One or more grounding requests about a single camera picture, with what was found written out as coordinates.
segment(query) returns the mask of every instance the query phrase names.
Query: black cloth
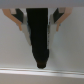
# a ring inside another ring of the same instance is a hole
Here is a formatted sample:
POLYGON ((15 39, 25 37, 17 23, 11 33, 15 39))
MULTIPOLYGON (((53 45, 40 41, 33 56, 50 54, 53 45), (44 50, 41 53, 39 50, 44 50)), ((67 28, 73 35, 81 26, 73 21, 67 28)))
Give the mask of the black cloth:
POLYGON ((48 8, 30 8, 26 11, 31 29, 33 56, 36 62, 46 63, 49 57, 49 49, 47 49, 48 8))

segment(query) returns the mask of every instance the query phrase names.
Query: black object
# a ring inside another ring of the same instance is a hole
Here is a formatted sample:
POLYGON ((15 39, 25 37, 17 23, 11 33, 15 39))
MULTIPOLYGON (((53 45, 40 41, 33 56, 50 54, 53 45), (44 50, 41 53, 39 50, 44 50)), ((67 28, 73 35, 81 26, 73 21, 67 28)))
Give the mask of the black object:
POLYGON ((16 14, 12 14, 12 15, 23 23, 24 14, 20 9, 16 9, 16 14))
POLYGON ((53 18, 54 18, 54 23, 63 15, 64 13, 59 13, 58 8, 56 9, 56 11, 53 14, 53 18))
POLYGON ((45 68, 49 57, 49 49, 47 49, 48 8, 30 8, 26 11, 31 29, 33 56, 37 67, 45 68))

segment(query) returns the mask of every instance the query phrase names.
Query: black fabric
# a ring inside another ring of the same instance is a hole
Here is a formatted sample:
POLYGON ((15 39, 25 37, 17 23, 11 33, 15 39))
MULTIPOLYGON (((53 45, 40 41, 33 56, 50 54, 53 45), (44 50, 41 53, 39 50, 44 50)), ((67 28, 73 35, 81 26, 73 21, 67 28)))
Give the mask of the black fabric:
POLYGON ((16 9, 16 14, 12 14, 12 15, 23 23, 24 14, 20 9, 16 9))
POLYGON ((63 15, 64 13, 59 13, 58 8, 56 9, 56 11, 53 14, 53 18, 54 18, 54 23, 63 15))
POLYGON ((31 29, 33 56, 37 63, 38 61, 47 62, 49 57, 47 49, 48 8, 31 8, 26 11, 31 29))

